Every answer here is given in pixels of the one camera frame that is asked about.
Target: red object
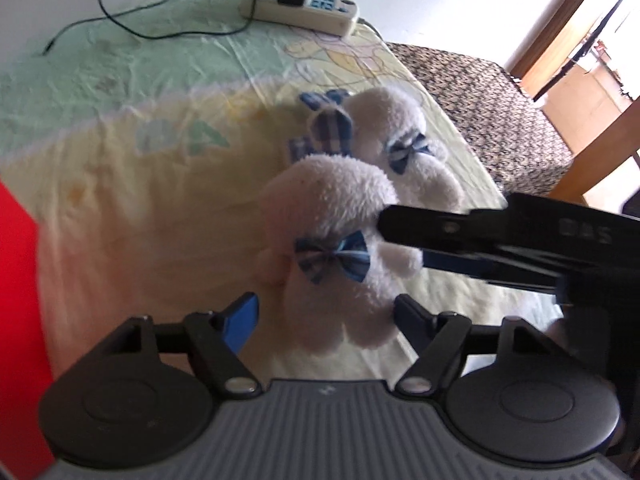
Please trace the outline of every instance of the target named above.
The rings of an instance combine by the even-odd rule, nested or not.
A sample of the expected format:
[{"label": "red object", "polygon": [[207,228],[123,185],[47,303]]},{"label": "red object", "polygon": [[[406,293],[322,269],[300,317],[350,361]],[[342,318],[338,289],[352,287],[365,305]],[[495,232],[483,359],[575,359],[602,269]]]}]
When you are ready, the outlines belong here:
[{"label": "red object", "polygon": [[38,428],[51,384],[36,280],[36,223],[0,182],[0,462],[30,480],[53,458]]}]

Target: stuffed bunny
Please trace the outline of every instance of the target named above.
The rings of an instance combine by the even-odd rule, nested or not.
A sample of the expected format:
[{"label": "stuffed bunny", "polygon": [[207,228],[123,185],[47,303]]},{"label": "stuffed bunny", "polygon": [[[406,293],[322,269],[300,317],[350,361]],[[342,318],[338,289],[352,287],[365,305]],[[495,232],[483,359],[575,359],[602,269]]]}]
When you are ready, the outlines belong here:
[{"label": "stuffed bunny", "polygon": [[284,284],[284,313],[300,344],[329,352],[348,338],[371,348],[393,337],[400,278],[422,267],[419,250],[386,243],[379,213],[398,196],[385,173],[340,155],[311,155],[262,191],[268,248],[257,277]]},{"label": "stuffed bunny", "polygon": [[399,203],[457,212],[462,186],[446,166],[442,142],[428,139],[418,104],[396,88],[372,88],[350,96],[344,90],[300,99],[313,110],[310,135],[289,141],[290,161],[309,153],[339,153],[373,164],[394,184]]}]

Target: gray ribbed panel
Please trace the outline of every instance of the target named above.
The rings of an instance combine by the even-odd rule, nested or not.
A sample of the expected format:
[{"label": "gray ribbed panel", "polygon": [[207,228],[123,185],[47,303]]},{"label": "gray ribbed panel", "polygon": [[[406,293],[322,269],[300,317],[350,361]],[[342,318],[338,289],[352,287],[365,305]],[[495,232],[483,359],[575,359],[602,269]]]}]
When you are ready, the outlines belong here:
[{"label": "gray ribbed panel", "polygon": [[562,470],[491,462],[460,444],[433,407],[380,382],[274,381],[255,400],[226,402],[200,439],[171,459],[125,472],[57,463],[46,480],[604,480],[597,458]]}]

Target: wooden furniture leg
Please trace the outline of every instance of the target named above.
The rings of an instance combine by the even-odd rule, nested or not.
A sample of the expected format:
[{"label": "wooden furniture leg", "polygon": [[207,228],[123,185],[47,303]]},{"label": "wooden furniture leg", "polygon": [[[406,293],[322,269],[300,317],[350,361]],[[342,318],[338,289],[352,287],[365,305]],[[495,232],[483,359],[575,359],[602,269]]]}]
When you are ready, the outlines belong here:
[{"label": "wooden furniture leg", "polygon": [[549,198],[583,203],[582,196],[640,150],[640,100],[578,153]]}]

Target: white power strip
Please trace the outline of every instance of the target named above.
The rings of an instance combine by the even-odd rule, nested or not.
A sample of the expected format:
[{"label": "white power strip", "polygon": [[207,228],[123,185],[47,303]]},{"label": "white power strip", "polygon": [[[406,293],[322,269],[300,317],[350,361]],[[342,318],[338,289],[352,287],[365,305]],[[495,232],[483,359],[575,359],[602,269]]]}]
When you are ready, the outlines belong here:
[{"label": "white power strip", "polygon": [[[251,15],[253,0],[242,0],[240,14]],[[309,28],[347,37],[358,23],[360,11],[351,0],[306,0],[302,7],[279,4],[278,0],[255,0],[254,20]]]}]

